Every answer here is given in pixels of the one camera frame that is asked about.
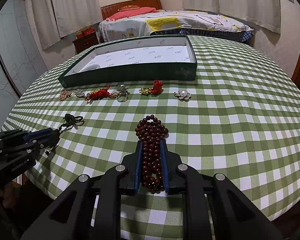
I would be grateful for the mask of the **silver rhinestone brooch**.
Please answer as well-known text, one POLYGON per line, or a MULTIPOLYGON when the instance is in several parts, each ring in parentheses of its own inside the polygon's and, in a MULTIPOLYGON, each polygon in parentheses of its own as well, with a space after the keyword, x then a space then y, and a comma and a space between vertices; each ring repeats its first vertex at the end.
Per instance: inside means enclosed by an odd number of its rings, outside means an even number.
POLYGON ((78 98, 84 98, 85 97, 85 93, 83 92, 83 90, 81 89, 77 89, 74 91, 75 96, 77 96, 78 98))

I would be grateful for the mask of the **pearl flower brooch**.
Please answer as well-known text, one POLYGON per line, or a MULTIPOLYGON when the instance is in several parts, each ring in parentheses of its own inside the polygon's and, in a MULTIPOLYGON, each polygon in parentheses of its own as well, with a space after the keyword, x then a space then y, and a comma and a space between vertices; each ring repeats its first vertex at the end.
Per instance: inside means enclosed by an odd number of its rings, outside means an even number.
POLYGON ((179 90, 173 94, 176 98, 182 101, 188 101, 191 98, 191 94, 187 90, 179 90))

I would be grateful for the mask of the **red tassel knot pendant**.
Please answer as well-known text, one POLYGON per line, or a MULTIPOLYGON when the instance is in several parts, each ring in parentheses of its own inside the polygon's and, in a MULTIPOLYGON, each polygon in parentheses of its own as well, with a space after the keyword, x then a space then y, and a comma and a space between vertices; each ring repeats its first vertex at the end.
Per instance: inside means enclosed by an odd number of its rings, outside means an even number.
POLYGON ((110 85, 108 85, 105 88, 101 88, 101 89, 96 89, 91 93, 88 93, 87 96, 84 98, 85 101, 96 101, 96 100, 101 100, 104 98, 110 98, 110 99, 114 99, 117 97, 117 92, 109 92, 110 89, 110 85))

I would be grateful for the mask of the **red knot gold charm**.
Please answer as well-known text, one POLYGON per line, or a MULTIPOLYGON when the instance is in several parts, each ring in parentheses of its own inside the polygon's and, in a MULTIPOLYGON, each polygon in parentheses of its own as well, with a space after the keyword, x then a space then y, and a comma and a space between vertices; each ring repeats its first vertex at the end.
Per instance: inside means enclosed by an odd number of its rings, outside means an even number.
POLYGON ((139 93, 142 95, 159 95, 163 91, 163 83, 159 80, 155 80, 151 88, 140 88, 139 93))

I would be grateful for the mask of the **green jewelry box tray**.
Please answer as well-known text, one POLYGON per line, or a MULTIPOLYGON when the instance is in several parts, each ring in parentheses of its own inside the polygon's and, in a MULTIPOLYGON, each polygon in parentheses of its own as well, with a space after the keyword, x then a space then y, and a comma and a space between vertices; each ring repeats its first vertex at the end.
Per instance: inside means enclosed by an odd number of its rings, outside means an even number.
POLYGON ((62 87, 152 80, 193 81, 197 59, 186 35, 145 36, 89 48, 59 76, 62 87))

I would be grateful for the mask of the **green checkered tablecloth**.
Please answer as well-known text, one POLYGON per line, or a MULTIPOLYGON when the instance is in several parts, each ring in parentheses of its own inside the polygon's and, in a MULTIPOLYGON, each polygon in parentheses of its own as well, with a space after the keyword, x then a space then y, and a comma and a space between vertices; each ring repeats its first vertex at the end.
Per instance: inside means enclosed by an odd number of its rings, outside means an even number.
POLYGON ((300 200, 300 90, 270 58, 245 44, 191 36, 194 81, 129 82, 126 102, 59 100, 59 76, 71 58, 40 76, 15 104, 3 130, 57 128, 66 113, 84 124, 63 133, 55 154, 42 155, 28 178, 51 198, 79 175, 98 176, 136 149, 137 123, 155 115, 168 128, 168 149, 199 172, 225 174, 269 220, 300 200), (187 90, 188 101, 174 92, 187 90))

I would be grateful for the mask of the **dark wooden nightstand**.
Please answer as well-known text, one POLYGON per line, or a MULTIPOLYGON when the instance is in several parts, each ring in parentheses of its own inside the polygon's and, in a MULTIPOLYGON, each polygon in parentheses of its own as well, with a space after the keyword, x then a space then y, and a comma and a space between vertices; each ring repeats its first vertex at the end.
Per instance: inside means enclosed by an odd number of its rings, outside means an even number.
POLYGON ((91 46, 99 44, 96 32, 93 31, 83 37, 77 38, 73 41, 76 53, 81 53, 82 51, 90 48, 91 46))

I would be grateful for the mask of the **red boxes on nightstand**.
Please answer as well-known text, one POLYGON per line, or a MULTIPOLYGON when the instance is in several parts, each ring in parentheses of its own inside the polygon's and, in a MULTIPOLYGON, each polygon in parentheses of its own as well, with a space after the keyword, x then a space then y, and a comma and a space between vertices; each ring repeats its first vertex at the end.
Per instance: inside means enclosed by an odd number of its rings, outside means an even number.
POLYGON ((75 36, 76 36, 76 38, 82 38, 83 36, 91 34, 93 32, 95 32, 95 29, 90 24, 90 25, 87 25, 87 26, 79 29, 78 31, 76 31, 75 36))

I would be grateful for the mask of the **white left curtain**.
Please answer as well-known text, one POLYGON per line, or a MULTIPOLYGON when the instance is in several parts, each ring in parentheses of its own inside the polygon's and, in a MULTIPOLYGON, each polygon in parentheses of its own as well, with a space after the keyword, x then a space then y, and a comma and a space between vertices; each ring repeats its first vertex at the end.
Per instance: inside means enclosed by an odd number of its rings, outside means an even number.
POLYGON ((102 21, 99 0, 31 0, 31 5, 43 50, 87 25, 102 21))

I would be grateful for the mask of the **bed with patterned quilt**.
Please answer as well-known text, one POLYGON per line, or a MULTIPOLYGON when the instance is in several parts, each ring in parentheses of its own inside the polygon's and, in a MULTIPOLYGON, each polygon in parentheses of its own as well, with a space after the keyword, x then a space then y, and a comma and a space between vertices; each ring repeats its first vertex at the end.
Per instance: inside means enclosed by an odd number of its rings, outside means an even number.
POLYGON ((105 42, 151 35, 197 35, 247 43, 254 29, 228 16, 203 11, 159 10, 106 19, 98 26, 105 42))

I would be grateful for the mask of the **wooden headboard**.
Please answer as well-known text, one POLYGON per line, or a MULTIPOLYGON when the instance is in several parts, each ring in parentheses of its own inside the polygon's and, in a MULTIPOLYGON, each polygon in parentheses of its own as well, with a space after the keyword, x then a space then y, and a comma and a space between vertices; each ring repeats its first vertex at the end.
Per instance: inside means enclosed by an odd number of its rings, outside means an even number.
POLYGON ((160 0, 130 0, 125 2, 119 2, 101 7, 103 20, 117 13, 122 7, 126 7, 129 5, 136 5, 139 7, 153 7, 157 10, 162 9, 160 0))

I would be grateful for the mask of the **pink pillow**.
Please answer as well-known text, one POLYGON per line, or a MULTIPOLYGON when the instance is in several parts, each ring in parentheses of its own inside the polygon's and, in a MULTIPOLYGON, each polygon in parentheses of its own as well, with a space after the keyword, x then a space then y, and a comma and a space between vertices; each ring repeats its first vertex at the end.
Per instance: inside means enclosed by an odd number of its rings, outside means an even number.
POLYGON ((156 8, 151 7, 140 7, 138 9, 134 10, 126 10, 126 11, 119 11, 110 17, 106 18, 107 21, 117 21, 123 18, 138 16, 138 15, 144 15, 151 12, 160 12, 156 8))

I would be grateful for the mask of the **orange patterned cushion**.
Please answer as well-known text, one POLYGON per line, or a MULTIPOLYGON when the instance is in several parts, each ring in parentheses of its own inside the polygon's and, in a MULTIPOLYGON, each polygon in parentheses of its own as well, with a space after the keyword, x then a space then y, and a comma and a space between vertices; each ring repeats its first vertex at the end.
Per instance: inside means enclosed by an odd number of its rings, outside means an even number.
POLYGON ((124 11, 131 11, 131 10, 138 10, 140 7, 138 5, 125 5, 123 7, 120 7, 118 9, 118 12, 124 12, 124 11))

